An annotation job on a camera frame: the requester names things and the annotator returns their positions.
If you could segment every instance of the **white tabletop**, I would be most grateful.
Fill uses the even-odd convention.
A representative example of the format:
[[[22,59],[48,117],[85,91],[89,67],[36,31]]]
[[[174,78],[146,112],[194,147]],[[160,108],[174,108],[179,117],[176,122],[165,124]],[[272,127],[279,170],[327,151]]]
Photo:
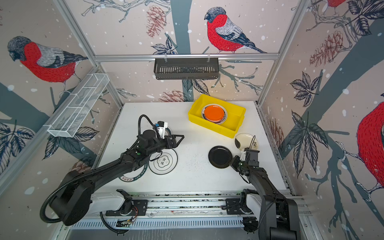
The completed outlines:
[[[265,168],[269,179],[278,190],[286,189],[254,102],[231,103],[247,109],[238,133],[256,135],[260,151],[258,155],[260,167]],[[133,144],[137,136],[137,121],[141,114],[147,115],[153,123],[168,122],[172,134],[185,136],[180,145],[175,148],[178,162],[175,169],[168,174],[157,175],[148,168],[144,175],[134,182],[114,179],[97,192],[113,192],[116,189],[123,189],[129,193],[174,194],[239,192],[244,188],[254,189],[253,185],[244,182],[231,167],[218,169],[211,165],[208,160],[208,152],[212,147],[225,146],[233,156],[240,155],[240,150],[236,148],[234,139],[191,123],[188,120],[188,111],[192,104],[192,102],[126,103],[99,166],[118,159],[120,154]],[[149,124],[143,118],[141,132],[147,129],[150,129]]]

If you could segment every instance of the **wallpaper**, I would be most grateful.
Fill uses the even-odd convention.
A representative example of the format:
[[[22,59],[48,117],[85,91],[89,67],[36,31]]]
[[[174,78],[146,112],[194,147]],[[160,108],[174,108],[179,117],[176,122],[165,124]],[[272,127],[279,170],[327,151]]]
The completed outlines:
[[[17,161],[91,64],[52,1],[0,3],[0,177]],[[45,198],[71,170],[90,169],[118,107],[107,90],[73,138],[48,137],[0,196],[1,239],[49,239],[39,218]],[[33,224],[20,224],[23,219]]]
[[[219,61],[214,80],[157,80],[153,62],[107,62],[102,67],[126,103],[194,101],[201,94],[227,101],[256,101],[272,60]]]
[[[297,2],[67,0],[97,55],[153,54],[168,37],[167,54],[276,53]]]
[[[382,239],[380,0],[310,3],[262,105],[325,239]]]

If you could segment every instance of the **white wire basket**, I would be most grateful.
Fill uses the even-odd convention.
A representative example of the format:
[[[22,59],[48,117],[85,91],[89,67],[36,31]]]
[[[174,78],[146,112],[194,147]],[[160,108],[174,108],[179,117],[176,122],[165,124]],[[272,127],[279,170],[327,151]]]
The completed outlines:
[[[49,127],[48,132],[54,137],[73,137],[109,83],[107,74],[94,73],[89,76],[84,86],[71,94],[75,95],[74,98]]]

